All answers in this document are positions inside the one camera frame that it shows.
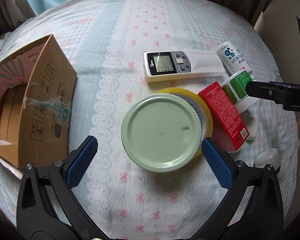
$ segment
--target printed symbol on box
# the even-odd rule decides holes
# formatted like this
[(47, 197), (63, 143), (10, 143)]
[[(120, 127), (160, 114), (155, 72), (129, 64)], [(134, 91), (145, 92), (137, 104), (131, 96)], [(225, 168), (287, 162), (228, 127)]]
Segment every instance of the printed symbol on box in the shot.
[(51, 90), (51, 83), (45, 77), (42, 77), (39, 92), (43, 94), (46, 98), (49, 98)]
[(31, 61), (32, 61), (33, 63), (36, 63), (36, 62), (37, 62), (37, 59), (38, 59), (38, 57), (34, 57), (34, 58), (31, 58)]
[(46, 67), (46, 74), (51, 78), (52, 80), (54, 79), (54, 75), (56, 74), (57, 67), (56, 65), (52, 62), (51, 59), (49, 59), (48, 65)]
[(65, 102), (66, 93), (67, 93), (67, 87), (65, 84), (62, 84), (61, 91), (60, 91), (60, 101), (62, 103)]
[(43, 133), (44, 133), (44, 124), (42, 122), (37, 121), (36, 119), (33, 119), (32, 126), (31, 126), (31, 139), (37, 141), (43, 141)]
[(45, 119), (47, 107), (44, 105), (44, 103), (41, 104), (41, 102), (44, 102), (44, 100), (41, 97), (37, 97), (37, 101), (38, 102), (34, 107), (34, 114), (42, 119)]

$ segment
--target remote control screen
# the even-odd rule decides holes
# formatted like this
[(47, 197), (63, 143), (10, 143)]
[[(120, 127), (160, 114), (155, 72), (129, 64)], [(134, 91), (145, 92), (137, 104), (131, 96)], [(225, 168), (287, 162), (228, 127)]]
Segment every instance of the remote control screen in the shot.
[(173, 71), (173, 66), (169, 56), (154, 56), (154, 63), (157, 72)]

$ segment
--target red box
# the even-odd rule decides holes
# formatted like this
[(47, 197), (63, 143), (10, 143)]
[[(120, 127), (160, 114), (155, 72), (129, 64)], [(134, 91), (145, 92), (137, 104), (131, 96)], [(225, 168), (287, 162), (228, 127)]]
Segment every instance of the red box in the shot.
[(213, 118), (212, 138), (227, 152), (237, 152), (249, 137), (249, 131), (227, 94), (214, 82), (199, 92)]

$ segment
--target bedsheet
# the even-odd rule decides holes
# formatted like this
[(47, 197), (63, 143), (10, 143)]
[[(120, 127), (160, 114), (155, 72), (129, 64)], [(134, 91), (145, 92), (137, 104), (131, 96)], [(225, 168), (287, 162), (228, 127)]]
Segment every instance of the bedsheet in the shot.
[[(77, 71), (72, 103), (69, 151), (87, 135), (99, 142), (75, 196), (94, 222), (112, 238), (188, 238), (207, 220), (226, 190), (200, 156), (184, 168), (155, 174), (135, 165), (120, 138), (122, 119), (139, 99), (166, 87), (195, 93), (223, 77), (147, 83), (145, 51), (216, 50), (230, 40), (259, 81), (281, 81), (276, 63), (251, 25), (231, 10), (205, 0), (72, 0), (28, 20), (11, 33), (0, 60), (22, 46), (53, 33)], [(234, 159), (252, 166), (269, 148), (279, 150), (284, 214), (296, 184), (295, 115), (274, 102), (250, 108), (259, 130)], [(0, 208), (16, 224), (20, 181), (0, 164)], [(240, 218), (249, 188), (232, 222)]]

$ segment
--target white bottle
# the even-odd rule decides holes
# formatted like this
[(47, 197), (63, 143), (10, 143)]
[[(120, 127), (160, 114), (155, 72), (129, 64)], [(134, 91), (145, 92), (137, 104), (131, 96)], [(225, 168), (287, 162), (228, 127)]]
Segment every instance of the white bottle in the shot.
[(276, 148), (271, 148), (260, 153), (254, 160), (254, 166), (256, 168), (264, 168), (267, 164), (271, 164), (275, 171), (280, 168), (279, 152)]
[(217, 49), (217, 55), (221, 59), (225, 68), (229, 71), (230, 75), (233, 75), (240, 69), (245, 69), (251, 78), (255, 80), (249, 63), (246, 61), (239, 49), (230, 41), (226, 41), (220, 45)]

